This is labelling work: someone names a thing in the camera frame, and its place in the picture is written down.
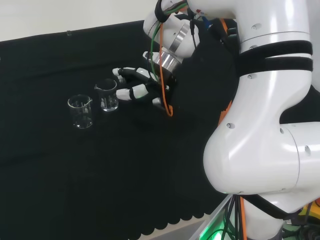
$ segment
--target beaker rim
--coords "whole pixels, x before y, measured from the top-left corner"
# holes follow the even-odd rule
[[[74,98],[79,98],[79,97],[84,97],[84,98],[86,98],[86,99],[87,99],[87,103],[84,104],[83,106],[72,106],[72,105],[70,104],[70,100],[72,100],[72,99],[74,99]],[[81,109],[81,108],[87,106],[87,105],[88,105],[89,103],[91,103],[92,101],[93,101],[92,98],[89,97],[88,95],[78,94],[78,95],[73,95],[72,97],[70,97],[70,98],[68,99],[68,105],[69,105],[70,108],[73,108],[73,109]]]

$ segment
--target white robot link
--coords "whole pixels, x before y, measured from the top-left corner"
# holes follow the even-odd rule
[[[158,1],[162,11],[176,3]],[[236,19],[240,45],[238,90],[206,144],[205,173],[217,191],[246,199],[249,239],[275,239],[283,225],[277,216],[295,213],[320,197],[320,122],[280,124],[284,110],[299,103],[312,83],[306,0],[187,4],[201,16]],[[155,12],[145,19],[143,30],[149,37],[157,21]],[[198,44],[198,29],[195,33]],[[181,63],[194,49],[188,22],[170,15],[163,23],[162,52]]]

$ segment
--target cable bundle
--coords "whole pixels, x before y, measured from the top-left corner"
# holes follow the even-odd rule
[[[234,227],[230,223],[230,217],[234,208]],[[212,232],[206,240],[210,240],[216,233],[222,232],[221,240],[225,239],[226,234],[231,240],[247,240],[246,218],[244,199],[238,195],[233,195],[226,204],[224,212],[224,228]]]

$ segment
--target black strap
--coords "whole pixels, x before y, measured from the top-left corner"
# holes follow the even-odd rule
[[[136,100],[133,88],[130,88],[130,90],[129,90],[129,97],[131,98],[132,101]]]
[[[240,54],[240,61],[265,59],[286,54],[313,54],[312,43],[305,40],[281,41],[257,46]]]
[[[260,209],[261,211],[265,212],[266,214],[270,215],[275,219],[283,219],[288,220],[291,218],[292,215],[296,215],[297,213],[287,213],[282,209],[278,208],[277,206],[273,205],[271,202],[265,200],[258,194],[254,195],[242,195],[242,197],[247,200],[249,203]]]
[[[252,59],[250,61],[237,62],[237,75],[243,75],[278,71],[278,70],[306,70],[313,71],[313,61],[308,57],[284,56],[265,59]]]
[[[312,44],[305,40],[282,41],[245,51],[236,58],[237,76],[241,77],[252,73],[278,70],[313,71],[312,59],[298,56],[281,56],[287,54],[312,55]]]
[[[162,11],[161,2],[162,2],[162,0],[158,0],[158,2],[156,3],[155,9],[154,9],[154,14],[155,14],[156,19],[158,19],[158,21],[160,23],[164,23],[165,21],[168,20],[170,15],[165,15],[165,13]]]

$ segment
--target orange cable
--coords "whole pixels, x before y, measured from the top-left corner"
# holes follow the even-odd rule
[[[166,93],[165,93],[165,82],[164,82],[164,75],[162,73],[162,41],[163,41],[163,24],[161,23],[160,25],[160,50],[159,50],[159,65],[160,65],[160,78],[161,78],[161,87],[162,87],[162,97],[163,97],[163,103],[164,107],[166,110],[166,114],[168,114],[169,117],[172,117],[174,115],[174,110],[171,105],[169,105],[169,109],[167,106],[167,101],[166,101]]]
[[[243,240],[247,240],[247,227],[246,227],[246,216],[245,216],[245,202],[242,196],[240,197],[241,205],[241,218],[242,218],[242,230],[243,230]]]
[[[220,18],[220,21],[222,23],[225,33],[227,33],[228,27],[227,27],[226,21],[223,18]]]

